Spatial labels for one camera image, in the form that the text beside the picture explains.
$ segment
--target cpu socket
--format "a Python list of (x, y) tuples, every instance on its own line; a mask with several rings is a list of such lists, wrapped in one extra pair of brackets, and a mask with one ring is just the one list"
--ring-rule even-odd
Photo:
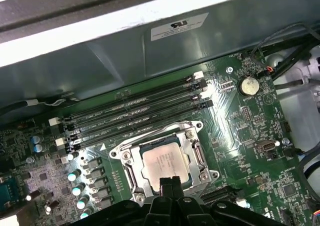
[(125, 140), (109, 156), (121, 160), (132, 198), (143, 203), (159, 195), (160, 178), (179, 176), (185, 195), (191, 195), (219, 177), (209, 170), (198, 138), (201, 121), (175, 122)]

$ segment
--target motherboard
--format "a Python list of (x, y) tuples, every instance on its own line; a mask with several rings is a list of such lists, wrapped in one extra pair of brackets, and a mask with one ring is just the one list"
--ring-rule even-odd
[(20, 226), (68, 225), (180, 176), (206, 205), (309, 226), (290, 132), (268, 72), (224, 56), (1, 129), (0, 215), (21, 205)]

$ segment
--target electrolytic capacitor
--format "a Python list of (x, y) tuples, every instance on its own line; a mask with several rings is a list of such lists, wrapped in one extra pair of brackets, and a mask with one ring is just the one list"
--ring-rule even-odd
[(47, 147), (46, 147), (45, 145), (42, 145), (42, 144), (36, 144), (36, 145), (33, 147), (33, 150), (34, 150), (36, 153), (40, 153), (40, 152), (46, 151), (46, 150), (47, 150)]
[(80, 174), (81, 174), (81, 171), (79, 169), (76, 169), (75, 171), (69, 173), (68, 180), (70, 182), (73, 182), (80, 176)]
[(74, 196), (79, 196), (81, 194), (81, 192), (84, 190), (85, 186), (86, 185), (84, 183), (79, 183), (77, 186), (75, 186), (72, 189), (72, 194)]
[(71, 160), (75, 159), (75, 158), (78, 157), (78, 156), (79, 156), (79, 153), (78, 153), (78, 152), (72, 152), (72, 153), (69, 153), (69, 154), (68, 154), (67, 159), (68, 159), (69, 161), (71, 161)]
[(52, 210), (54, 208), (56, 208), (57, 206), (59, 205), (59, 201), (58, 200), (55, 200), (53, 201), (52, 203), (50, 203), (46, 208), (45, 208), (45, 211), (47, 211), (48, 213), (52, 212)]
[(83, 210), (83, 213), (80, 215), (80, 219), (84, 219), (92, 214), (92, 210), (89, 208), (86, 208)]
[(83, 210), (86, 207), (86, 204), (89, 201), (89, 196), (85, 195), (82, 198), (80, 198), (79, 202), (76, 204), (76, 207), (80, 210)]
[(39, 190), (35, 190), (35, 191), (29, 193), (29, 194), (25, 197), (25, 199), (26, 199), (27, 201), (31, 201), (31, 200), (34, 200), (36, 197), (38, 197), (38, 196), (40, 196), (40, 195), (41, 195), (41, 192), (40, 192)]
[(34, 145), (37, 145), (43, 141), (44, 141), (44, 137), (41, 135), (35, 135), (31, 138), (31, 143), (33, 143)]

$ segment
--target screw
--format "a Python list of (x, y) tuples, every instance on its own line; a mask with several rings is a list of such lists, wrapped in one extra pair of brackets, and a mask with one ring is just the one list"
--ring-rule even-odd
[(185, 203), (191, 203), (191, 198), (189, 198), (189, 197), (185, 197), (184, 199), (183, 199), (183, 201), (185, 202)]
[(289, 140), (288, 138), (284, 137), (284, 138), (282, 139), (282, 144), (283, 144), (283, 145), (289, 145), (289, 144), (290, 144), (290, 140)]
[(227, 67), (225, 70), (228, 74), (231, 74), (234, 71), (233, 67)]
[(139, 202), (143, 202), (145, 199), (144, 199), (144, 197), (142, 195), (138, 195), (136, 197), (136, 200), (139, 201)]
[(122, 154), (122, 158), (123, 158), (124, 160), (130, 159), (130, 158), (131, 158), (131, 154), (130, 154), (129, 152), (124, 152), (124, 153)]
[(192, 130), (189, 130), (189, 131), (185, 132), (185, 136), (187, 137), (187, 139), (192, 139), (195, 137), (195, 134)]
[(217, 204), (218, 208), (220, 209), (225, 209), (227, 207), (227, 205), (225, 205), (224, 203), (220, 202)]
[(206, 180), (206, 179), (208, 178), (208, 175), (203, 172), (203, 173), (200, 175), (200, 177), (201, 177), (202, 180)]

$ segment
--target sticker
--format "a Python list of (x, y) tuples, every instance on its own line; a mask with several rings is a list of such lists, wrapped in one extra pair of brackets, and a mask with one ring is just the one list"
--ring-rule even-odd
[(182, 19), (180, 21), (174, 21), (159, 27), (154, 27), (151, 29), (151, 41), (200, 28), (206, 20), (208, 14), (209, 13), (206, 12), (197, 16)]

